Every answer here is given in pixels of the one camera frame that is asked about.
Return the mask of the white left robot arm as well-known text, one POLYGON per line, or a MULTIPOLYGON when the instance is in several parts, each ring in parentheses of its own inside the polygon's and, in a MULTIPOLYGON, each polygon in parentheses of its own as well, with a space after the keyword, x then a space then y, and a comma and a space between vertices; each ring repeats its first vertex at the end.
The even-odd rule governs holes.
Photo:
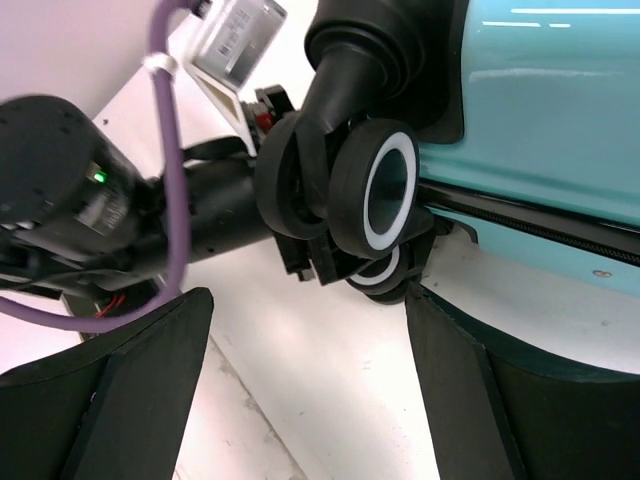
MULTIPOLYGON (((266 240, 254 161, 235 136, 183 151, 192 262, 266 240)), ((80 109, 52 95, 1 106, 1 286, 140 308, 167 273, 162 177, 146 178, 80 109)))

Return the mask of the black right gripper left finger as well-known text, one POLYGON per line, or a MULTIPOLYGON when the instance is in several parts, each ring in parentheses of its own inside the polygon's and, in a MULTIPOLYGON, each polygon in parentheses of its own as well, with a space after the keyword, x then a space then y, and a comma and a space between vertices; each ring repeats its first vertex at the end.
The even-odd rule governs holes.
POLYGON ((1 376, 4 479, 170 479, 214 300, 195 288, 1 376))

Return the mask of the pink teal kids suitcase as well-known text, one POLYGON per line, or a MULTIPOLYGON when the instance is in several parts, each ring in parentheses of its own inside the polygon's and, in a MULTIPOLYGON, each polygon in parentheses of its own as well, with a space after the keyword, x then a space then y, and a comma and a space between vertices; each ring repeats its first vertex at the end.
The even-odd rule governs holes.
POLYGON ((449 240, 428 283, 587 363, 639 369, 639 5, 321 1, 260 213, 354 272, 449 240))

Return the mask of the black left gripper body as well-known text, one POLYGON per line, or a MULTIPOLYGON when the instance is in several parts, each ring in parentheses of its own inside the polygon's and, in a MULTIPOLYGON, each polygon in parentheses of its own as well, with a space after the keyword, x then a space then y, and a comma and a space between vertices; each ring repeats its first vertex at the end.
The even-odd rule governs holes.
MULTIPOLYGON (((191 253, 195 263, 242 248, 271 236, 259 214, 253 185, 253 159, 244 142, 226 136, 183 150, 191 225, 191 253)), ((139 263, 167 262, 164 178, 145 182, 140 196, 143 220, 139 263)))

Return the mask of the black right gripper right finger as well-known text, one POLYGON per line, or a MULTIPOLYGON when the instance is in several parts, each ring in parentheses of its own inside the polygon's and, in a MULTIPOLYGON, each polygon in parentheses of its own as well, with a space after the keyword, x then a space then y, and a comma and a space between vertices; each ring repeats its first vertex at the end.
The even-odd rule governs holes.
POLYGON ((480 322, 419 284, 409 338, 443 479, 635 479, 639 378, 480 322))

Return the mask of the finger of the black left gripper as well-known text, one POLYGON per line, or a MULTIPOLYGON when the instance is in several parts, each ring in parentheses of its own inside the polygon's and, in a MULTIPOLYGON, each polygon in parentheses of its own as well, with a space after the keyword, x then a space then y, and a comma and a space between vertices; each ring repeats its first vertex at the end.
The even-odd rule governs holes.
POLYGON ((360 270, 360 259, 337 247, 329 233, 311 240, 277 234, 277 248, 288 274, 323 286, 346 280, 360 270))

